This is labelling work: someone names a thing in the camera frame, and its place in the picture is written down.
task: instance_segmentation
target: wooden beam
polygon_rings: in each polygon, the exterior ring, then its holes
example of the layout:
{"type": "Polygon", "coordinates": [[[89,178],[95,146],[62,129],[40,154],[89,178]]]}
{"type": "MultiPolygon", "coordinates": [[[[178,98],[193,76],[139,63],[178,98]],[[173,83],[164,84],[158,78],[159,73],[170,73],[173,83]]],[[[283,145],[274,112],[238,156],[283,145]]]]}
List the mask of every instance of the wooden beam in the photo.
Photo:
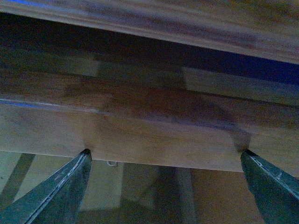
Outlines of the wooden beam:
{"type": "Polygon", "coordinates": [[[295,106],[47,73],[0,82],[2,151],[241,171],[249,148],[299,174],[295,106]]]}
{"type": "Polygon", "coordinates": [[[159,89],[187,89],[299,106],[298,85],[138,59],[134,59],[133,64],[124,56],[96,57],[92,53],[69,49],[61,51],[63,53],[52,51],[50,54],[44,51],[0,47],[0,63],[10,70],[94,76],[105,82],[142,84],[159,89]]]}
{"type": "Polygon", "coordinates": [[[299,63],[296,0],[0,0],[2,12],[299,63]]]}

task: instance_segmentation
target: floor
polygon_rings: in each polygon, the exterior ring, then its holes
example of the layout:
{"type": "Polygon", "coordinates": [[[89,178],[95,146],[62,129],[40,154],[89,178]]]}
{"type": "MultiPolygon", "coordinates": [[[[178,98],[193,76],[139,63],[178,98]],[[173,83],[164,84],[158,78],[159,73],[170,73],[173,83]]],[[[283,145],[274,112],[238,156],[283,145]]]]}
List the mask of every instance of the floor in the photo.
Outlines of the floor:
{"type": "MultiPolygon", "coordinates": [[[[71,158],[0,152],[0,210],[71,158]]],[[[181,224],[175,168],[92,161],[78,224],[181,224]]]]}

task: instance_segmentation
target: wooden board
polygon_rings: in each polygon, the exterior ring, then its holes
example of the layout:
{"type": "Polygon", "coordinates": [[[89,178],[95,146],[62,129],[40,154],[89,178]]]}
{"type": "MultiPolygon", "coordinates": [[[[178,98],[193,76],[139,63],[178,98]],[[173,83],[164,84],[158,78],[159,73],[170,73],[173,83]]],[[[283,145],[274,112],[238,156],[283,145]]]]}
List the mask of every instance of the wooden board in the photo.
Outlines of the wooden board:
{"type": "Polygon", "coordinates": [[[2,70],[0,150],[241,171],[249,148],[299,175],[299,109],[94,77],[2,70]]]}
{"type": "Polygon", "coordinates": [[[298,85],[139,61],[138,58],[128,60],[116,55],[100,57],[68,48],[60,51],[47,53],[43,50],[0,47],[0,65],[10,70],[94,76],[105,82],[142,84],[159,89],[187,89],[299,106],[298,85]]]}
{"type": "Polygon", "coordinates": [[[2,12],[299,63],[299,2],[0,0],[2,12]]]}

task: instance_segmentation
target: wooden slat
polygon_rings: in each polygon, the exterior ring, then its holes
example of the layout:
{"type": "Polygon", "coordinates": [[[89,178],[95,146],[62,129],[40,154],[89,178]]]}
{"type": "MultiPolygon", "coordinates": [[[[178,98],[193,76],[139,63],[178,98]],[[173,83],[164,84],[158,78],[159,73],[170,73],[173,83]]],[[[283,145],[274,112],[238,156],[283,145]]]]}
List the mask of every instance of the wooden slat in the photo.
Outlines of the wooden slat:
{"type": "Polygon", "coordinates": [[[61,50],[63,54],[0,47],[0,64],[10,70],[68,73],[106,82],[142,84],[299,106],[299,86],[207,70],[137,61],[125,57],[61,50]]]}
{"type": "Polygon", "coordinates": [[[299,174],[299,109],[93,77],[1,71],[0,150],[241,171],[249,148],[299,174]]]}
{"type": "Polygon", "coordinates": [[[2,12],[299,63],[297,0],[10,1],[2,12]]]}

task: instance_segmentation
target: wood grain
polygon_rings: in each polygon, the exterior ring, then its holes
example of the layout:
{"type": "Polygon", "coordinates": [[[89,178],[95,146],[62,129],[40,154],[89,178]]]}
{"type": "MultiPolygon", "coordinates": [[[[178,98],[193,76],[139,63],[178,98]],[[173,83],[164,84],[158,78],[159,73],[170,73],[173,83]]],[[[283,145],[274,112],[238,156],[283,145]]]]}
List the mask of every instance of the wood grain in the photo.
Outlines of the wood grain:
{"type": "Polygon", "coordinates": [[[241,171],[249,148],[299,174],[299,109],[94,77],[1,71],[1,151],[241,171]]]}
{"type": "Polygon", "coordinates": [[[299,63],[297,0],[10,1],[2,12],[299,63]]]}

